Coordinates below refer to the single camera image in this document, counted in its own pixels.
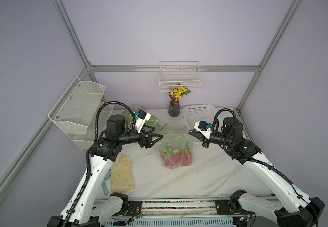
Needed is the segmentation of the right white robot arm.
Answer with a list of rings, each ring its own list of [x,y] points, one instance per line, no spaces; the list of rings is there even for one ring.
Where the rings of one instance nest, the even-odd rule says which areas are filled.
[[[218,145],[232,160],[251,170],[278,199],[278,202],[273,202],[238,190],[230,196],[227,204],[229,212],[260,215],[280,227],[319,226],[324,202],[318,197],[311,198],[295,186],[271,164],[254,142],[244,138],[243,124],[234,110],[220,109],[211,124],[196,122],[189,135],[198,139],[205,148],[209,148],[210,144]]]

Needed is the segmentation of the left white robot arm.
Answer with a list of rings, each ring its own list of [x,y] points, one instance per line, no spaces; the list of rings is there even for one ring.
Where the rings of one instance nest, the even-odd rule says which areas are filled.
[[[99,131],[101,111],[113,101],[102,104],[95,116],[95,137],[93,145],[86,151],[86,172],[75,193],[58,216],[52,216],[49,227],[100,227],[115,214],[125,214],[128,210],[128,196],[114,192],[109,199],[95,207],[94,201],[123,145],[137,143],[142,148],[151,148],[163,136],[154,133],[154,127],[146,125],[151,115],[140,109],[133,112],[126,104],[116,101],[115,104],[125,107],[132,115],[132,123],[120,114],[111,115],[106,121],[106,129]]]

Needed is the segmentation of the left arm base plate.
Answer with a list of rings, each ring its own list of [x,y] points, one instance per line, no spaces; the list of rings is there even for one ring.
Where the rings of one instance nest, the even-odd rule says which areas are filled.
[[[126,210],[120,211],[114,216],[123,217],[123,216],[135,216],[140,214],[142,210],[142,201],[129,201]]]

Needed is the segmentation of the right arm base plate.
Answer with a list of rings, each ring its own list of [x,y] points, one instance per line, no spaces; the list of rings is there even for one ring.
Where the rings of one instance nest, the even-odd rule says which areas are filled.
[[[229,199],[215,200],[215,207],[218,215],[248,215],[250,211],[244,210],[238,202]]]

